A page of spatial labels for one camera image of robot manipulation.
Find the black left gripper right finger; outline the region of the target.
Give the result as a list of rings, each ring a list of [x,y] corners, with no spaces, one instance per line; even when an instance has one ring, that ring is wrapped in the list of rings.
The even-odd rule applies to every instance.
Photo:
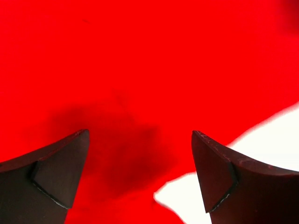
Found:
[[[206,213],[214,224],[296,224],[299,174],[192,133],[192,154]]]

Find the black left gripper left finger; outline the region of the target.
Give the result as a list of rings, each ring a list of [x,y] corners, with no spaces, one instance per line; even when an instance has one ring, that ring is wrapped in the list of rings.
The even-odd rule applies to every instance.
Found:
[[[0,164],[2,224],[63,224],[90,145],[87,129]]]

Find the red t shirt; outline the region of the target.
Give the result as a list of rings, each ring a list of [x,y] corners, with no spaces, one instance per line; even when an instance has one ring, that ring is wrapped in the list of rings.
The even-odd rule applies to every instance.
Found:
[[[229,144],[299,100],[296,0],[3,0],[0,158],[80,129],[68,224],[181,223],[154,200],[195,170],[191,134]]]

